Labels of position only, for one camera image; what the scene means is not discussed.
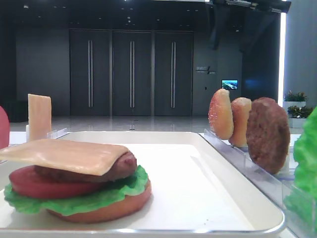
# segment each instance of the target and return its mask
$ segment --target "shiny floor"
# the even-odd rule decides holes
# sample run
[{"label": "shiny floor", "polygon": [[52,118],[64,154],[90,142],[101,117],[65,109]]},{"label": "shiny floor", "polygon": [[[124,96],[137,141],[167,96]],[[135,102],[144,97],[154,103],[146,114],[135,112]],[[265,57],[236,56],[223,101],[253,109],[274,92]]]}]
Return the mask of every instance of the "shiny floor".
[{"label": "shiny floor", "polygon": [[[25,131],[27,122],[11,123],[11,131]],[[53,130],[68,131],[191,131],[209,128],[207,117],[54,117]],[[292,134],[302,129],[291,128]]]}]

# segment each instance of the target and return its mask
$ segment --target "tray rim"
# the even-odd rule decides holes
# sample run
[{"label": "tray rim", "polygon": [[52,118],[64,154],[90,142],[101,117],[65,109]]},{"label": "tray rim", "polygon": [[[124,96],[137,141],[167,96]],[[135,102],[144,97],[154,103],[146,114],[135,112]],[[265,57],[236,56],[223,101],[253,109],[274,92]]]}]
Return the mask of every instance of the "tray rim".
[{"label": "tray rim", "polygon": [[272,200],[266,193],[262,192],[262,190],[254,184],[247,176],[245,176],[240,170],[230,162],[214,145],[212,145],[204,136],[197,132],[189,132],[189,131],[76,131],[76,132],[69,132],[63,136],[60,136],[55,139],[64,139],[64,137],[68,136],[69,134],[77,134],[82,132],[97,132],[97,133],[151,133],[151,134],[158,134],[158,133],[184,133],[184,134],[194,134],[198,135],[203,141],[205,141],[209,146],[211,146],[216,152],[218,152],[226,161],[228,161],[234,169],[236,169],[244,178],[246,178],[255,188],[257,188],[281,213],[282,221],[280,224],[275,226],[274,228],[266,229],[266,230],[256,230],[256,231],[222,231],[222,230],[209,230],[209,229],[198,229],[198,230],[137,230],[137,229],[110,229],[104,231],[95,231],[95,230],[20,230],[20,229],[7,229],[7,228],[0,228],[0,235],[21,235],[22,233],[25,235],[45,235],[45,234],[54,234],[54,235],[122,235],[122,234],[134,234],[134,235],[244,235],[247,237],[253,236],[263,236],[279,234],[286,228],[286,215],[285,212],[277,205],[277,203]]}]

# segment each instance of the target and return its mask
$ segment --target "light strip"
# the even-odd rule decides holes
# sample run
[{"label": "light strip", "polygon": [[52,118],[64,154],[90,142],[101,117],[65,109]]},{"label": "light strip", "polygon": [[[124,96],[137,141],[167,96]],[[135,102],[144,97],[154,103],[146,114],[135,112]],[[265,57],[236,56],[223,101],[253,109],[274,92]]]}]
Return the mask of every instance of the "light strip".
[{"label": "light strip", "polygon": [[284,70],[285,70],[285,38],[286,38],[286,13],[281,13],[280,45],[279,45],[279,72],[278,72],[278,97],[277,103],[282,107],[284,99]]}]

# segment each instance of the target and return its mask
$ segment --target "dark door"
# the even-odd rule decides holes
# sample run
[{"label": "dark door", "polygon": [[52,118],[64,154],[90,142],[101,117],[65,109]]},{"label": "dark door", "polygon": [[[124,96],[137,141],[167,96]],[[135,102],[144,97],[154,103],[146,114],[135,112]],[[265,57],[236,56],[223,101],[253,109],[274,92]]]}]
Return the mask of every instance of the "dark door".
[{"label": "dark door", "polygon": [[192,113],[193,36],[191,33],[155,35],[155,115]]},{"label": "dark door", "polygon": [[150,33],[113,33],[113,115],[151,115]]},{"label": "dark door", "polygon": [[109,115],[109,32],[71,31],[71,114]]}]

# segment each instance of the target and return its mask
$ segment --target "cheese slice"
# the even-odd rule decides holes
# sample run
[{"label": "cheese slice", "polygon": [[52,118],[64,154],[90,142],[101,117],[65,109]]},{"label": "cheese slice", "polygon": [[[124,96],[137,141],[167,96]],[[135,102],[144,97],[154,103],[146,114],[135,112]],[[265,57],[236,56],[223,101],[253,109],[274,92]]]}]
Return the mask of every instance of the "cheese slice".
[{"label": "cheese slice", "polygon": [[120,145],[41,139],[0,150],[0,160],[101,176],[126,152]]},{"label": "cheese slice", "polygon": [[50,97],[28,94],[29,140],[47,138],[52,131],[52,102]]}]

